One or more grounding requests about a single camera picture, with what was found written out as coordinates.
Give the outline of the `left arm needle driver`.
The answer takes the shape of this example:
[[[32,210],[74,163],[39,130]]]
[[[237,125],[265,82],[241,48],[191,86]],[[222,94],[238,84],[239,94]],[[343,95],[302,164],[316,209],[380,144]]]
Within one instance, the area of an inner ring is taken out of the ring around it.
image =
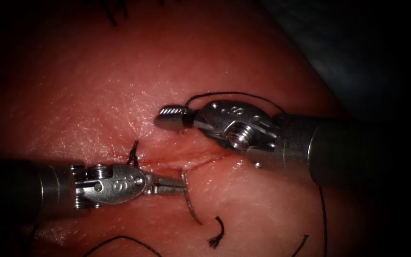
[[[75,208],[99,208],[122,204],[141,196],[148,182],[144,172],[131,165],[72,165]]]

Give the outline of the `right arm needle driver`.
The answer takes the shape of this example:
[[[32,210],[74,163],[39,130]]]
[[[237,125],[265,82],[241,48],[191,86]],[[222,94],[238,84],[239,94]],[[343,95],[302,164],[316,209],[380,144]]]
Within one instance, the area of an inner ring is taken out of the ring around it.
[[[261,108],[238,100],[212,100],[197,110],[193,127],[233,152],[251,149],[273,152],[277,128]]]

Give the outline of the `left arm needle driver jaw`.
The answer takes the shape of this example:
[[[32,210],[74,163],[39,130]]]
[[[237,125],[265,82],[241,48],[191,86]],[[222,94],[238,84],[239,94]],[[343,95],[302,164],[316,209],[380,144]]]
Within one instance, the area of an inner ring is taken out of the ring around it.
[[[153,173],[146,173],[145,176],[151,187],[182,188],[184,186],[181,178],[170,178]]]
[[[183,195],[184,190],[184,187],[151,186],[144,191],[144,194],[153,196]]]

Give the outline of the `right arm needle driver jaw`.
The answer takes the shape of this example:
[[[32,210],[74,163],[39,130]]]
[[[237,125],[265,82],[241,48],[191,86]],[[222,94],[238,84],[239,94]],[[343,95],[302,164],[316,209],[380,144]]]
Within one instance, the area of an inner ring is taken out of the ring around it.
[[[165,105],[159,110],[159,115],[184,115],[188,108],[182,105]]]
[[[194,116],[189,114],[160,114],[154,119],[154,125],[160,129],[178,131],[192,128]]]

